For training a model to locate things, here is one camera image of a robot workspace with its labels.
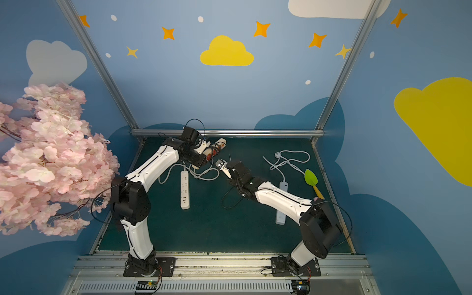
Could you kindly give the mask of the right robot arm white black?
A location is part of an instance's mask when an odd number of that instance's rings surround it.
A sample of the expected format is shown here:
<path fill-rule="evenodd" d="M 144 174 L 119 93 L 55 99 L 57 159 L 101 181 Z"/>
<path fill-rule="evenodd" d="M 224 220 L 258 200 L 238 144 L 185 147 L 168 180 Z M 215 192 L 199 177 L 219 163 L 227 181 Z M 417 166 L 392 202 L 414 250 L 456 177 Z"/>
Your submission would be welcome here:
<path fill-rule="evenodd" d="M 229 183 L 247 199 L 272 207 L 296 222 L 302 241 L 288 255 L 293 266 L 303 267 L 314 258 L 324 259 L 342 234 L 335 211 L 328 201 L 303 199 L 254 177 L 241 161 L 217 161 L 216 166 L 229 178 Z"/>

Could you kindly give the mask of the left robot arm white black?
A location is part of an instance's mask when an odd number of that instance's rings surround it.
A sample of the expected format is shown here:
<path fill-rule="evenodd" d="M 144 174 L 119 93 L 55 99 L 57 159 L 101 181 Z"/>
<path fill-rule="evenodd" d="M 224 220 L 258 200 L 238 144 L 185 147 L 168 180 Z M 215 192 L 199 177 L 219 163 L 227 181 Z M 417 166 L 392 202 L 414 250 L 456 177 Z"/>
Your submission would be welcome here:
<path fill-rule="evenodd" d="M 207 163 L 211 142 L 191 127 L 184 127 L 178 138 L 168 137 L 144 164 L 126 175 L 115 177 L 111 185 L 111 211 L 119 220 L 129 243 L 124 277 L 156 277 L 156 252 L 148 229 L 151 201 L 148 191 L 156 180 L 180 160 L 196 167 Z"/>

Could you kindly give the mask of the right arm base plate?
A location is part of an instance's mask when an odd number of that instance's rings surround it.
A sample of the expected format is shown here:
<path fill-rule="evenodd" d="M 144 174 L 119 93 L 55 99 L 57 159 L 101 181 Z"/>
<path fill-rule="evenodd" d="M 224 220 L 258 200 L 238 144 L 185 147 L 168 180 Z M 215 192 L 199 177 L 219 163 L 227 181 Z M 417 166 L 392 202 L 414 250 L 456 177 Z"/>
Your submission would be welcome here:
<path fill-rule="evenodd" d="M 322 275 L 320 263 L 317 258 L 310 260 L 305 266 L 299 266 L 285 256 L 270 258 L 270 270 L 274 277 L 288 277 L 298 275 L 300 277 L 320 277 Z"/>

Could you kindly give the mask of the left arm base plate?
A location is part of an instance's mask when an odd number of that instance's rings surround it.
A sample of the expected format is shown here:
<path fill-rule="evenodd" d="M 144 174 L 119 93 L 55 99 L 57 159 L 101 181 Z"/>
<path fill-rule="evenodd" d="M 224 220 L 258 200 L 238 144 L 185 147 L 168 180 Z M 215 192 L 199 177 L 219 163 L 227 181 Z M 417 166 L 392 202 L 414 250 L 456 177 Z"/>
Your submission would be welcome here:
<path fill-rule="evenodd" d="M 124 277 L 172 277 L 176 258 L 150 257 L 145 260 L 129 255 L 125 263 Z"/>

